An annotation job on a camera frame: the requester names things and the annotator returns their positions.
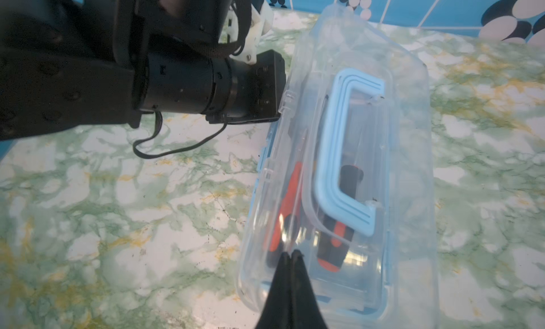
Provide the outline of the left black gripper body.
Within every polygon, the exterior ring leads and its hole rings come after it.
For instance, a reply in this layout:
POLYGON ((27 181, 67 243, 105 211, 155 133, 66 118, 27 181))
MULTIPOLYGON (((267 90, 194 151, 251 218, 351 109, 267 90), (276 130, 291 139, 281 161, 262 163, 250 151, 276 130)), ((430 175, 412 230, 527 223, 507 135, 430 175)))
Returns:
POLYGON ((285 61, 268 50, 255 64, 211 59, 192 50, 150 52, 140 109, 201 114, 211 124, 271 123, 279 119, 285 61))

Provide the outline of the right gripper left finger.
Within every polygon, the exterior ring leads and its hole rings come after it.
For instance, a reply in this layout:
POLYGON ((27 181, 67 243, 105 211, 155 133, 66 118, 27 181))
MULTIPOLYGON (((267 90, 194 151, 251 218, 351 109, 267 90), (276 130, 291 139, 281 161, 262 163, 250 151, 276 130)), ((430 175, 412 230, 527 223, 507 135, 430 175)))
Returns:
POLYGON ((256 324, 257 329, 292 327, 291 289, 291 257, 284 252, 280 256, 265 306, 256 324))

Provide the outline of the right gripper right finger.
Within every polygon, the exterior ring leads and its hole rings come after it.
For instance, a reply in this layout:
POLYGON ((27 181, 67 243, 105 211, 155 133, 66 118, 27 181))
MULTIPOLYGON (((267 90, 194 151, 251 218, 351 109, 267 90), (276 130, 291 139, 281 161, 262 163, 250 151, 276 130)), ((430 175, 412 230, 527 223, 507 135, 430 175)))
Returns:
POLYGON ((291 256, 291 328, 327 328, 299 250, 291 256))

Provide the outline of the small orange screwdriver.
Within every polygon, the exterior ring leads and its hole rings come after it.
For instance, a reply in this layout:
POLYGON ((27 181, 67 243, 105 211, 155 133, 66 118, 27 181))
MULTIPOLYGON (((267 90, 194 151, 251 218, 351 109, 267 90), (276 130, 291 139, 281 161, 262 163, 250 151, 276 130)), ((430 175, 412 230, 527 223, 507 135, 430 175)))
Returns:
POLYGON ((280 256, 289 252, 299 236, 301 226, 300 207, 302 203, 302 168, 307 141, 307 131, 302 133, 302 139, 297 146, 295 164, 291 171, 290 180, 279 207, 275 226, 268 245, 266 262, 269 268, 276 268, 280 256))

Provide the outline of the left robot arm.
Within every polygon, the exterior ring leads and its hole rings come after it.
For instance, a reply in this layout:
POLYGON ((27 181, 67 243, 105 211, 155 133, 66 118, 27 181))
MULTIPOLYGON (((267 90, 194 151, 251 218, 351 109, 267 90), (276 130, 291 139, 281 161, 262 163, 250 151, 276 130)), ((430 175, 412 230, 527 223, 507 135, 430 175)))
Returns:
POLYGON ((1 0, 1 139, 147 113, 211 124, 280 117, 285 62, 247 64, 264 0, 1 0))

